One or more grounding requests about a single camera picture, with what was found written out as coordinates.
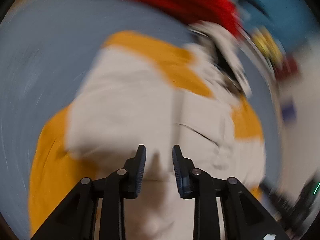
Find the beige and yellow hooded jacket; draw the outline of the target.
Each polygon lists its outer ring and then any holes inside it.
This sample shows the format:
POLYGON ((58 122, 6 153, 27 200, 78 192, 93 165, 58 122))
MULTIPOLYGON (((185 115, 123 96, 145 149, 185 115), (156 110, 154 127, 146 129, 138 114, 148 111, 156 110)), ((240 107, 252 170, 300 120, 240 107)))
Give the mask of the beige and yellow hooded jacket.
POLYGON ((265 143, 236 37, 200 22, 183 47, 120 31, 100 48, 73 102, 44 125, 29 181, 34 234, 76 183, 103 178, 146 147, 142 192, 126 207, 128 239, 191 239, 193 204, 178 196, 172 148, 219 179, 257 188, 265 143))

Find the purple bag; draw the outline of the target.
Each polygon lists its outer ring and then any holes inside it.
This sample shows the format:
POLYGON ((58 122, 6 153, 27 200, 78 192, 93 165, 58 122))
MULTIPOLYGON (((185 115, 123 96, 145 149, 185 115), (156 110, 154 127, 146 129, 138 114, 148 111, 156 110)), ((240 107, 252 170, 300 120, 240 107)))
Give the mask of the purple bag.
POLYGON ((287 101, 281 104, 281 116, 285 123, 293 122, 297 118, 297 111, 293 101, 287 101))

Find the red cushion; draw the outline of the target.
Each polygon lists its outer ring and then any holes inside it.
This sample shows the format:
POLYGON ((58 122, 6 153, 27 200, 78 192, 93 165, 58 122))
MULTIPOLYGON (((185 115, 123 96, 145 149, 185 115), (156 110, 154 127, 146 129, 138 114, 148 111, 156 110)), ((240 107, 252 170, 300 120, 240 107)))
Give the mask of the red cushion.
POLYGON ((289 55, 283 59, 282 67, 274 67, 275 78, 278 82, 285 81, 300 75, 300 70, 295 58, 289 55))

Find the yellow plush toys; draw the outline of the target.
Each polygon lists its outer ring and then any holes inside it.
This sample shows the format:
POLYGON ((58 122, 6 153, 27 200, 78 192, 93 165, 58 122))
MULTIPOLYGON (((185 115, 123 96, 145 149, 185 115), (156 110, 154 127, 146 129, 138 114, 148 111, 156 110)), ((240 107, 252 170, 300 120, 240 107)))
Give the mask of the yellow plush toys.
POLYGON ((252 33, 252 41, 262 55, 277 68, 283 65, 284 54, 276 40, 265 28, 255 28, 252 33))

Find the blue curtain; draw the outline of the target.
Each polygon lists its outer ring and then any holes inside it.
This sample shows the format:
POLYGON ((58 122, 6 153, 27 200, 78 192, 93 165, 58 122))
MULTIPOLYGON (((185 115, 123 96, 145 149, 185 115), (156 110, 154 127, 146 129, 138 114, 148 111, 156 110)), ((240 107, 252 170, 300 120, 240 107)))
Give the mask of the blue curtain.
POLYGON ((287 52, 319 33, 319 23, 304 0, 238 0, 245 14, 243 28, 265 27, 287 52))

